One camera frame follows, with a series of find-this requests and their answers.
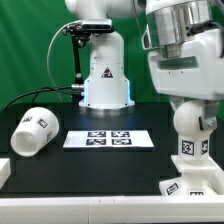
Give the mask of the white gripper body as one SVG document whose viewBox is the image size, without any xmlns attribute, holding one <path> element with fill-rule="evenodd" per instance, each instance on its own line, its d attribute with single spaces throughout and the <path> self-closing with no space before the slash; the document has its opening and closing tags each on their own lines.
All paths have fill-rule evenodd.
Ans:
<svg viewBox="0 0 224 224">
<path fill-rule="evenodd" d="M 224 57 L 221 31 L 209 30 L 181 46 L 181 55 L 163 59 L 148 53 L 152 82 L 158 93 L 202 100 L 224 99 Z"/>
</svg>

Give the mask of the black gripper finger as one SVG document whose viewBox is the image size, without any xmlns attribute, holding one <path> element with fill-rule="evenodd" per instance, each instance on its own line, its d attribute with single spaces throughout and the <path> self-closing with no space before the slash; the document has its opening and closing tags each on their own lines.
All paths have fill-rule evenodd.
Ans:
<svg viewBox="0 0 224 224">
<path fill-rule="evenodd" d="M 170 102 L 170 105 L 171 105 L 173 111 L 176 111 L 184 103 L 184 98 L 183 97 L 170 97 L 169 102 Z"/>
<path fill-rule="evenodd" d="M 201 100 L 201 116 L 199 118 L 200 128 L 203 131 L 213 131 L 217 128 L 218 101 Z"/>
</svg>

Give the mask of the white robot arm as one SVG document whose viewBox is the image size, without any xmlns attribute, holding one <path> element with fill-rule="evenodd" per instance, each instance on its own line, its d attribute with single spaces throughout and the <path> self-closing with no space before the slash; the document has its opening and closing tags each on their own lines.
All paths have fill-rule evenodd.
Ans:
<svg viewBox="0 0 224 224">
<path fill-rule="evenodd" d="M 76 43 L 90 43 L 90 75 L 80 105 L 116 110 L 132 104 L 123 72 L 124 41 L 112 20 L 144 12 L 143 48 L 157 92 L 175 108 L 185 97 L 201 101 L 199 124 L 216 128 L 224 99 L 224 29 L 214 22 L 210 0 L 65 0 L 78 21 Z"/>
</svg>

